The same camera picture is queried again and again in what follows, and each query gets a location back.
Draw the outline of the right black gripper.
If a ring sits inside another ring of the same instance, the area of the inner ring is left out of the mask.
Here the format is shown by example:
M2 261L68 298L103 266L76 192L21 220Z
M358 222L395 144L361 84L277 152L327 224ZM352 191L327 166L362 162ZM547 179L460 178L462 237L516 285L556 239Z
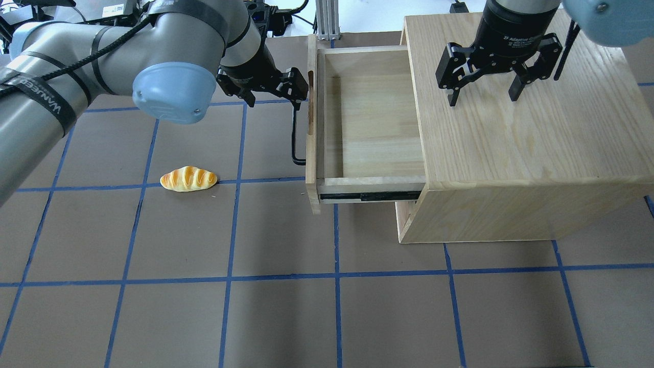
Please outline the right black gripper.
M533 81L551 77L563 49L556 34L544 36L552 18L552 1L487 1L473 45L446 44L435 71L439 88L449 91L449 106L456 105L463 87L490 71L491 60L526 60L538 48L532 66L514 68L512 102Z

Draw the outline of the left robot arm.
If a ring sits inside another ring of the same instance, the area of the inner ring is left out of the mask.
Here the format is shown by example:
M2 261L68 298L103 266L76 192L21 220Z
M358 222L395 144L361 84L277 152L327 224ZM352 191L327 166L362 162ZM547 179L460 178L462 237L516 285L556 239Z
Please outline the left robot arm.
M178 124L201 121L217 87L248 106L258 91L298 108L308 82L276 68L264 37L242 1L154 1L131 28L19 27L2 67L2 203L101 94Z

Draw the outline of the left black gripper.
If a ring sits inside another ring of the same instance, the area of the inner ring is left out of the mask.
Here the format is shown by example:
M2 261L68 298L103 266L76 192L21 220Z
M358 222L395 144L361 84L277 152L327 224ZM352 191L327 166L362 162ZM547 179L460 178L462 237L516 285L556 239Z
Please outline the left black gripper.
M295 111L300 110L309 92L308 82L299 68L291 67L285 72L276 69L260 36L245 36L225 49L216 82L226 96L235 96L251 108L255 105L252 90L276 89L276 95L288 100Z

